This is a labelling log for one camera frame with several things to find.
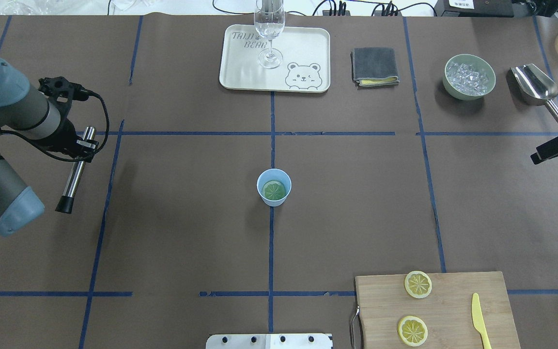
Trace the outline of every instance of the plastic knife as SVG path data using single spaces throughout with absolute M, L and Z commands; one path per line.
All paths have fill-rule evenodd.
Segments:
M 473 317 L 473 326 L 481 334 L 481 342 L 483 349 L 492 349 L 490 340 L 488 339 L 488 332 L 485 331 L 485 323 L 483 322 L 483 315 L 481 314 L 481 303 L 479 303 L 479 295 L 474 293 L 471 305 L 471 312 Z

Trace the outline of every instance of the lemon slice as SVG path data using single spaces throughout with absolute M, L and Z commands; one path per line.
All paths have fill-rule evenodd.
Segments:
M 418 347 L 428 338 L 425 322 L 416 316 L 404 316 L 397 323 L 397 334 L 402 342 L 410 347 Z
M 422 271 L 412 271 L 403 280 L 406 292 L 414 298 L 425 298 L 432 292 L 432 280 Z
M 268 181 L 262 186 L 262 194 L 268 200 L 281 200 L 285 197 L 285 186 L 279 181 Z

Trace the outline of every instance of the black cable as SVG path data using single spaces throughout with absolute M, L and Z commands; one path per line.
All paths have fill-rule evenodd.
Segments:
M 320 8 L 320 6 L 323 5 L 324 2 L 328 1 L 328 5 L 330 6 L 330 10 L 329 10 L 329 14 L 333 11 L 333 4 L 335 4 L 335 7 L 337 7 L 337 3 L 335 2 L 335 0 L 322 0 L 318 6 L 316 6 L 316 9 L 314 10 L 314 13 L 312 14 L 312 16 L 316 15 L 317 10 Z
M 20 134 L 16 131 L 2 130 L 1 132 L 2 133 L 7 133 L 9 135 L 15 135 L 17 137 L 20 137 L 23 141 L 26 141 L 27 143 L 31 144 L 34 148 L 40 150 L 40 152 L 44 153 L 47 157 L 53 158 L 55 160 L 64 161 L 64 162 L 87 161 L 87 160 L 91 159 L 93 156 L 95 156 L 98 152 L 100 152 L 100 150 L 102 150 L 102 148 L 104 148 L 104 146 L 107 144 L 107 139 L 109 137 L 109 113 L 107 112 L 107 105 L 105 104 L 105 100 L 102 99 L 102 97 L 100 97 L 100 95 L 98 93 L 95 93 L 93 91 L 89 91 L 89 94 L 100 100 L 100 103 L 102 104 L 102 110 L 105 112 L 105 124 L 106 124 L 105 137 L 102 140 L 102 144 L 94 152 L 92 152 L 90 155 L 86 155 L 82 158 L 76 158 L 76 159 L 66 159 L 66 158 L 58 157 L 58 156 L 53 155 L 53 154 L 47 152 L 46 150 L 40 148 L 40 146 L 38 144 L 36 144 L 33 140 L 25 137 L 24 135 L 22 135 L 22 134 Z
M 393 1 L 389 2 L 389 7 L 387 10 L 387 16 L 397 16 L 399 11 L 397 11 L 397 6 L 393 3 Z
M 372 10 L 372 16 L 374 16 L 374 14 L 376 14 L 376 9 L 378 9 L 379 6 L 385 6 L 384 4 L 378 4 L 374 7 L 374 9 Z
M 378 1 L 365 1 L 365 0 L 346 0 L 346 1 L 364 2 L 365 4 L 383 4 L 382 2 L 378 2 Z
M 406 7 L 404 7 L 403 9 L 396 10 L 395 12 L 398 13 L 398 12 L 400 12 L 400 11 L 403 11 L 403 10 L 409 8 L 409 7 L 416 6 L 416 5 L 427 5 L 427 6 L 429 6 L 429 7 L 432 9 L 432 12 L 434 12 L 434 17 L 437 17 L 437 16 L 438 16 L 438 15 L 436 14 L 436 10 L 434 9 L 434 6 L 430 5 L 428 2 L 417 2 L 416 4 L 412 4 L 412 5 L 406 6 Z
M 225 11 L 225 10 L 219 9 L 219 7 L 217 7 L 217 5 L 215 5 L 215 1 L 217 1 L 217 0 L 212 0 L 212 7 L 214 7 L 215 10 L 217 10 L 217 11 L 221 11 L 222 13 L 229 13 L 229 14 L 253 14 L 253 13 L 233 13 L 233 12 L 230 12 L 230 11 Z

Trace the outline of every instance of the cutting board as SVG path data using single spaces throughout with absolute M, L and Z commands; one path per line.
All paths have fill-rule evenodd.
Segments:
M 355 278 L 365 349 L 409 348 L 397 335 L 397 322 L 407 315 L 421 318 L 428 327 L 428 339 L 419 349 L 483 348 L 472 325 L 473 292 L 479 294 L 492 347 L 520 349 L 502 272 L 428 275 L 432 293 L 421 300 L 410 297 L 404 289 L 405 274 Z

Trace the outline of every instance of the board handle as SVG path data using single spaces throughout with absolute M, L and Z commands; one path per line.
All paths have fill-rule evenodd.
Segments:
M 352 316 L 352 320 L 350 321 L 350 345 L 352 345 L 352 349 L 357 349 L 357 345 L 355 341 L 355 320 L 358 317 L 359 328 L 361 329 L 361 317 L 359 316 L 360 313 L 361 313 L 361 307 L 357 305 L 355 315 Z M 363 336 L 361 336 L 361 349 L 363 349 Z

